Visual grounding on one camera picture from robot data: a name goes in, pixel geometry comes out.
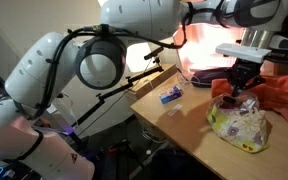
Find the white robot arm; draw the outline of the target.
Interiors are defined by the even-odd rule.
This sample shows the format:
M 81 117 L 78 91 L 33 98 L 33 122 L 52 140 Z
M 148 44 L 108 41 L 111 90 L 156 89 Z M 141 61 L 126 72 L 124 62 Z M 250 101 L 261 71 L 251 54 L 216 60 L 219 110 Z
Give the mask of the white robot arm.
M 100 22 L 63 35 L 50 32 L 23 56 L 0 95 L 0 160 L 18 160 L 50 180 L 91 180 L 92 162 L 57 133 L 33 129 L 73 77 L 105 90 L 121 79 L 129 46 L 166 44 L 166 38 L 191 24 L 268 31 L 263 46 L 221 44 L 217 52 L 244 61 L 229 78 L 233 91 L 248 88 L 266 55 L 277 47 L 288 16 L 288 0 L 107 0 Z

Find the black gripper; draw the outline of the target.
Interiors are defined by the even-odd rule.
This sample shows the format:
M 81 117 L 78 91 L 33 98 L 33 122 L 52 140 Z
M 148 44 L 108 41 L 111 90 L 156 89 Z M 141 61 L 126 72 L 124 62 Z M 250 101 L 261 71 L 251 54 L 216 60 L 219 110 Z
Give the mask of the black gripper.
M 242 88 L 253 88 L 265 82 L 260 76 L 261 63 L 237 59 L 226 70 L 228 82 L 232 85 L 232 97 L 238 97 Z

